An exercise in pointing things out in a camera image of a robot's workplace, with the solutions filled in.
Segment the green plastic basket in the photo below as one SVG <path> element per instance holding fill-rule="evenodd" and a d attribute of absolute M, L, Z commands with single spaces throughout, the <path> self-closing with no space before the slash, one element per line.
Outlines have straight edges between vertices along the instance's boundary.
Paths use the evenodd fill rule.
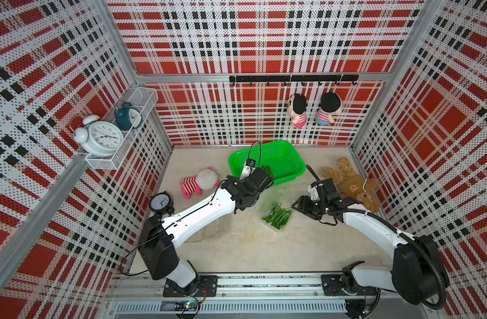
<path fill-rule="evenodd" d="M 271 168 L 274 186 L 292 182 L 306 171 L 306 164 L 298 151 L 286 141 L 274 141 L 234 152 L 228 158 L 228 165 L 235 177 L 242 174 L 247 158 L 255 160 L 259 167 Z"/>

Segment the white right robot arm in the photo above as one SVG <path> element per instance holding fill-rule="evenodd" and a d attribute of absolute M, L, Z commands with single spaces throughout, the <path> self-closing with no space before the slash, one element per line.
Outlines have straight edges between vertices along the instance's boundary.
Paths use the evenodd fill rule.
<path fill-rule="evenodd" d="M 331 179 L 312 183 L 309 194 L 296 200 L 292 208 L 315 221 L 333 217 L 333 225 L 344 223 L 361 232 L 392 259 L 388 266 L 365 261 L 345 266 L 340 289 L 346 294 L 372 287 L 396 292 L 410 304 L 433 310 L 446 305 L 450 280 L 438 246 L 429 236 L 416 237 L 394 227 L 356 199 L 341 196 Z"/>

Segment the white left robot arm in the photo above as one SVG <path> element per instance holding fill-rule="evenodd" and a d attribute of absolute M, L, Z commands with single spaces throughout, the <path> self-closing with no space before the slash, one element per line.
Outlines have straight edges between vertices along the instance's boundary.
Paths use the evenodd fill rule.
<path fill-rule="evenodd" d="M 179 258 L 177 248 L 216 219 L 254 206 L 273 184 L 273 178 L 260 167 L 242 179 L 229 175 L 203 201 L 176 215 L 146 220 L 137 250 L 152 279 L 166 278 L 180 294 L 194 295 L 201 277 L 189 261 Z"/>

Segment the brown plush bear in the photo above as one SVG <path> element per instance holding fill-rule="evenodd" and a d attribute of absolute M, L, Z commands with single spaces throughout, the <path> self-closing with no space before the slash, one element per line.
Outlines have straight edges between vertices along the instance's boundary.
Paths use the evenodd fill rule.
<path fill-rule="evenodd" d="M 378 180 L 364 178 L 346 157 L 339 158 L 337 166 L 338 170 L 332 167 L 324 168 L 323 177 L 331 178 L 343 196 L 357 200 L 367 210 L 377 214 L 380 209 L 380 202 L 376 195 L 376 190 L 380 186 Z"/>

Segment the pink striped plush toy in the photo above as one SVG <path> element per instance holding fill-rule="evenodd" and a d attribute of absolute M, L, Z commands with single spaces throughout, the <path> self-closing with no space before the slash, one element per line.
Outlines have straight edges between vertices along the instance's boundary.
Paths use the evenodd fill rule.
<path fill-rule="evenodd" d="M 220 184 L 219 175 L 212 167 L 200 171 L 195 176 L 184 178 L 180 182 L 180 189 L 185 199 L 190 199 L 192 194 L 202 195 L 203 191 L 212 190 Z"/>

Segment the black alarm clock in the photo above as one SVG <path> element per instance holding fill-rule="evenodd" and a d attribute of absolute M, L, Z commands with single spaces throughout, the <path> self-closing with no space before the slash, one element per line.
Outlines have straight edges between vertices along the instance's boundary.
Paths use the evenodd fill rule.
<path fill-rule="evenodd" d="M 175 212 L 174 201 L 166 191 L 153 196 L 150 200 L 149 208 L 157 216 L 171 216 Z"/>

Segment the hanging doll striped shirt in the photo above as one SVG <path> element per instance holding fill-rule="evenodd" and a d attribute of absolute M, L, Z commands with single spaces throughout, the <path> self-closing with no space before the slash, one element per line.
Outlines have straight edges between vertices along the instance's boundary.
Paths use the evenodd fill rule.
<path fill-rule="evenodd" d="M 342 111 L 342 100 L 336 93 L 325 93 L 320 100 L 320 106 L 316 113 L 316 123 L 328 126 L 335 123 L 334 116 Z"/>

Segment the hanging doll pink shirt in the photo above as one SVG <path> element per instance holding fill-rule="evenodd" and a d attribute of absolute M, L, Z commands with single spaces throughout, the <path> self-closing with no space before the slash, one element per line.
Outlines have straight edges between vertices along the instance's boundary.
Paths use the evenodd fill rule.
<path fill-rule="evenodd" d="M 292 94 L 290 96 L 287 112 L 295 128 L 302 128 L 307 123 L 306 108 L 307 98 L 304 95 Z"/>

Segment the green circuit board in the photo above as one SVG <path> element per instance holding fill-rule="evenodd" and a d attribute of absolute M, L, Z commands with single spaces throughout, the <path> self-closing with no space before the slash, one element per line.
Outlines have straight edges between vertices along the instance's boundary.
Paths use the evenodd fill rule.
<path fill-rule="evenodd" d="M 196 312 L 198 303 L 196 301 L 164 301 L 160 306 L 161 312 Z"/>

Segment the teal alarm clock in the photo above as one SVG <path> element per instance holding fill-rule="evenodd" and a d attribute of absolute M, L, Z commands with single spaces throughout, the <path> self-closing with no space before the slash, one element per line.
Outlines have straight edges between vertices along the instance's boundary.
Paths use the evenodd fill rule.
<path fill-rule="evenodd" d="M 123 102 L 115 110 L 115 122 L 122 131 L 130 131 L 141 126 L 143 117 L 140 110 L 134 108 L 130 102 Z"/>

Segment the white alarm clock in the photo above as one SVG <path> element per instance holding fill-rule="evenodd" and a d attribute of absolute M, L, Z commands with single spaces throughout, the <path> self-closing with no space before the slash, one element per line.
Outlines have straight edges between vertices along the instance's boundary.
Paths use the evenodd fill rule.
<path fill-rule="evenodd" d="M 73 139 L 85 151 L 101 158 L 115 155 L 124 141 L 124 135 L 118 126 L 100 121 L 97 115 L 83 118 L 82 126 L 77 127 L 73 133 Z"/>

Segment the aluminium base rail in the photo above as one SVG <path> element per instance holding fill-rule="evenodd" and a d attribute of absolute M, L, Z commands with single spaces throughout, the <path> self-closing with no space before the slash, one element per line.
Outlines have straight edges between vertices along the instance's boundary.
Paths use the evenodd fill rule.
<path fill-rule="evenodd" d="M 208 294 L 172 295 L 165 280 L 148 275 L 118 276 L 109 289 L 100 318 L 443 318 L 439 310 L 414 306 L 393 292 L 340 289 L 337 272 L 216 273 Z M 164 301 L 196 301 L 196 312 L 161 312 Z"/>

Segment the black hook rail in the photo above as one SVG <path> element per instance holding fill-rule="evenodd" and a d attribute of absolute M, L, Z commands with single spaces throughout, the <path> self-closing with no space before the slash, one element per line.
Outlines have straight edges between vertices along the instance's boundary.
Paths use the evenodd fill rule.
<path fill-rule="evenodd" d="M 229 76 L 230 83 L 290 83 L 290 82 L 350 82 L 354 84 L 359 80 L 358 74 L 326 74 L 326 75 L 239 75 Z"/>

